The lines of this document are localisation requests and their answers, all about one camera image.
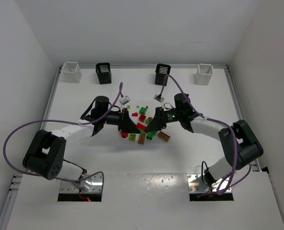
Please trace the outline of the white bin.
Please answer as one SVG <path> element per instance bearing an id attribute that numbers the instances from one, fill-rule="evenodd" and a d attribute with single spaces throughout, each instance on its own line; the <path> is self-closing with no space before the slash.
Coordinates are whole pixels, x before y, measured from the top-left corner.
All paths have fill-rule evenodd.
<path id="1" fill-rule="evenodd" d="M 213 75 L 213 66 L 211 64 L 199 64 L 195 75 L 195 84 L 207 86 Z"/>
<path id="2" fill-rule="evenodd" d="M 78 62 L 65 62 L 61 69 L 61 81 L 65 83 L 80 83 L 82 73 Z"/>

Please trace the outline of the lime rounded lego brick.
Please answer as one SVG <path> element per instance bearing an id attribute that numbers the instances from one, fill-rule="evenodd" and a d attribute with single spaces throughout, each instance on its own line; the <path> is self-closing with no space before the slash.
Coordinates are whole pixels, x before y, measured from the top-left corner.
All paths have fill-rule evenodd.
<path id="1" fill-rule="evenodd" d="M 136 140 L 136 134 L 129 134 L 129 140 L 135 141 Z"/>

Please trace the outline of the black bin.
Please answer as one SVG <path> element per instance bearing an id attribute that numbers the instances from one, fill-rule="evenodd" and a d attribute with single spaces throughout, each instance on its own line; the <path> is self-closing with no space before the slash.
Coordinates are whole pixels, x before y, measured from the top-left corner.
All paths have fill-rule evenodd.
<path id="1" fill-rule="evenodd" d="M 96 74 L 99 80 L 99 84 L 111 84 L 112 73 L 110 63 L 97 63 L 95 66 Z"/>
<path id="2" fill-rule="evenodd" d="M 155 84 L 160 86 L 166 86 L 167 80 L 165 76 L 170 74 L 171 66 L 167 64 L 157 64 L 155 70 Z"/>

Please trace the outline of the white bin far left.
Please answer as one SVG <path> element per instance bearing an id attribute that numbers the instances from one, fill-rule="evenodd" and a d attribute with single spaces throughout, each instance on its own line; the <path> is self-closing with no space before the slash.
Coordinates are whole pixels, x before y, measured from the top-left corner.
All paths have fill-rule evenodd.
<path id="1" fill-rule="evenodd" d="M 65 62 L 61 69 L 61 81 L 65 83 L 80 83 L 82 73 L 78 62 Z"/>

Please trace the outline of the white bin far right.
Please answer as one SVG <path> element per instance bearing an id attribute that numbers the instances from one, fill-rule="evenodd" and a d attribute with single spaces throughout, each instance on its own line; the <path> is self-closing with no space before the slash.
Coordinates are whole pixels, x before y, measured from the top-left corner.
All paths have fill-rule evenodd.
<path id="1" fill-rule="evenodd" d="M 207 86 L 213 75 L 213 66 L 211 64 L 199 64 L 195 75 L 195 84 Z"/>

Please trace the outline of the lime square lego brick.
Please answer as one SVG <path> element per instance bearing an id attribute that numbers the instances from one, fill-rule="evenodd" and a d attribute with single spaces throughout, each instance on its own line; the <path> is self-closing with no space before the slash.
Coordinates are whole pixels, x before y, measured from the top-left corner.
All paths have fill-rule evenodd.
<path id="1" fill-rule="evenodd" d="M 148 117 L 145 122 L 146 122 L 147 125 L 149 125 L 152 120 L 153 120 L 152 117 Z"/>

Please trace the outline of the black bin left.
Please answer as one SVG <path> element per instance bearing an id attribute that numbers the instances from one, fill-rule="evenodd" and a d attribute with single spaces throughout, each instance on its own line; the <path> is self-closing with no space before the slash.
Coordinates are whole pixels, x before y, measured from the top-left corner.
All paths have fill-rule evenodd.
<path id="1" fill-rule="evenodd" d="M 99 80 L 99 84 L 111 84 L 112 73 L 110 63 L 97 63 L 95 66 L 96 74 Z"/>

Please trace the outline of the black bin right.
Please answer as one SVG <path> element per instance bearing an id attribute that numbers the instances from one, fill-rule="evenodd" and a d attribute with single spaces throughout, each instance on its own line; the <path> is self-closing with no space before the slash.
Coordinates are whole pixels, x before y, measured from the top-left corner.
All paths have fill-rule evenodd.
<path id="1" fill-rule="evenodd" d="M 155 84 L 160 86 L 166 86 L 167 80 L 165 76 L 170 74 L 171 66 L 167 64 L 157 64 L 155 70 Z"/>

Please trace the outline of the tan thin lego plate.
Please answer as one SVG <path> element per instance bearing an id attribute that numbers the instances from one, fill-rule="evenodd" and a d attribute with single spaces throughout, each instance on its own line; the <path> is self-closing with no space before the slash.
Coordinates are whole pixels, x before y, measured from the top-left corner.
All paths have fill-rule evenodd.
<path id="1" fill-rule="evenodd" d="M 146 139 L 146 133 L 142 133 L 142 134 L 139 135 L 137 143 L 141 144 L 141 145 L 144 145 L 145 139 Z"/>

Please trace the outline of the red lego brick mid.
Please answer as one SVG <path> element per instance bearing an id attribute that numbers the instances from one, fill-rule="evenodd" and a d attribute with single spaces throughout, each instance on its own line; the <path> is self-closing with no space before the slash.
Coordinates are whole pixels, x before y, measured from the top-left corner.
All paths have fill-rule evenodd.
<path id="1" fill-rule="evenodd" d="M 146 120 L 146 116 L 145 115 L 140 115 L 139 121 L 144 122 L 145 120 Z"/>

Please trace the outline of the green long lego brick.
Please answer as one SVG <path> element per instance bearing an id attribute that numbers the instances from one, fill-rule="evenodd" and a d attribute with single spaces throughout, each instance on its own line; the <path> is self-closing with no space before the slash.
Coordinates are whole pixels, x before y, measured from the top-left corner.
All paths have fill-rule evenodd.
<path id="1" fill-rule="evenodd" d="M 156 134 L 156 132 L 155 133 L 149 132 L 149 133 L 147 133 L 146 138 L 152 140 L 153 137 L 155 136 L 155 134 Z"/>

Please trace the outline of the brown long lego plate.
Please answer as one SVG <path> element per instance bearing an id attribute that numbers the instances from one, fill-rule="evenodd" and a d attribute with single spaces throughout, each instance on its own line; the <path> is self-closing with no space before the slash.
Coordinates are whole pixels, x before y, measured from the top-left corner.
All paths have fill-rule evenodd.
<path id="1" fill-rule="evenodd" d="M 158 133 L 158 137 L 159 137 L 160 139 L 166 141 L 166 142 L 168 142 L 169 139 L 170 139 L 170 136 L 167 135 L 167 134 L 165 134 L 165 133 L 162 132 L 162 131 L 160 131 L 160 132 Z"/>

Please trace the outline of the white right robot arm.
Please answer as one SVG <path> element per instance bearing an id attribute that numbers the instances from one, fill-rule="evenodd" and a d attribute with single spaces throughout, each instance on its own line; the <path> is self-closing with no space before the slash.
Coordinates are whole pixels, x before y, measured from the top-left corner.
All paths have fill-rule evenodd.
<path id="1" fill-rule="evenodd" d="M 155 115 L 145 132 L 161 131 L 168 123 L 179 122 L 183 129 L 220 141 L 224 157 L 202 173 L 202 182 L 211 186 L 221 178 L 230 176 L 263 155 L 263 148 L 249 124 L 239 120 L 224 124 L 195 112 L 190 106 L 188 94 L 174 96 L 175 106 L 164 110 L 157 107 Z"/>

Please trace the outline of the green square lego brick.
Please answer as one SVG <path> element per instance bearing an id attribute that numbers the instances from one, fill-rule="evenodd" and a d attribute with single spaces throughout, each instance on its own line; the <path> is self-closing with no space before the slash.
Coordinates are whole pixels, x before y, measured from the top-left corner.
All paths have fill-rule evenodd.
<path id="1" fill-rule="evenodd" d="M 140 110 L 139 110 L 139 113 L 142 114 L 142 115 L 145 115 L 147 110 L 148 109 L 146 107 L 141 107 Z"/>

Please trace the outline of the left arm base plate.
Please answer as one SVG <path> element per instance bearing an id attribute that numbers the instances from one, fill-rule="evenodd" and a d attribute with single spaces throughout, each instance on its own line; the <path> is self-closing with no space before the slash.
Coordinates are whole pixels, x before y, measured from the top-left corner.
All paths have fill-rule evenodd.
<path id="1" fill-rule="evenodd" d="M 99 194 L 102 192 L 104 176 L 99 173 L 84 181 L 71 183 L 61 181 L 60 194 L 78 194 L 81 191 L 83 194 Z"/>

